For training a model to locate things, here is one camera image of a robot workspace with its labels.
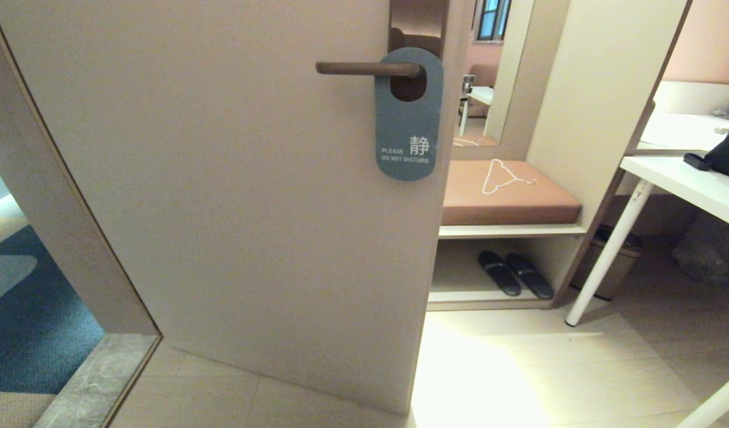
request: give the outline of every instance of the desk leg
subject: desk leg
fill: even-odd
[[[729,411],[729,382],[686,417],[677,428],[707,428]]]
[[[568,317],[565,318],[565,323],[571,327],[576,327],[581,319],[584,310],[589,304],[589,300],[595,295],[596,290],[600,287],[607,270],[612,265],[612,261],[615,260],[615,255],[623,246],[623,242],[626,240],[626,235],[631,231],[631,227],[639,216],[639,212],[642,211],[642,207],[645,206],[650,193],[652,193],[653,184],[647,180],[641,179],[634,189],[633,195],[626,208],[623,209],[623,214],[618,220],[618,224],[615,225],[615,230],[612,231],[610,239],[607,240],[605,247],[602,250],[602,254],[595,263],[595,267],[592,268],[591,273],[587,277],[587,281],[582,287],[582,292],[579,293],[579,298],[576,299],[576,303],[573,304],[571,312]]]
[[[460,119],[460,135],[465,135],[465,125],[467,125],[467,108],[470,106],[470,98],[465,100],[465,104],[462,107],[462,119]]]

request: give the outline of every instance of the lever door handle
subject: lever door handle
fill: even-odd
[[[405,76],[416,78],[422,67],[414,62],[318,62],[321,75]]]

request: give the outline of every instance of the seat cushion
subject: seat cushion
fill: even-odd
[[[521,160],[503,163],[517,178],[496,192],[482,192],[490,160],[452,160],[444,194],[443,225],[571,224],[579,219],[582,204],[546,175]],[[486,191],[512,179],[494,163]]]

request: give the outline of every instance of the door frame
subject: door frame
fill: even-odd
[[[66,168],[1,29],[0,176],[106,333],[160,335]]]

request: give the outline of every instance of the shelf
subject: shelf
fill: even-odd
[[[581,236],[587,231],[578,225],[479,225],[442,226],[439,239],[537,238]]]
[[[478,254],[484,249],[493,250],[501,257],[511,252],[526,254],[514,239],[439,242],[428,298],[429,311],[549,307],[551,301],[536,298],[525,285],[520,295],[511,297],[503,293],[478,265]]]

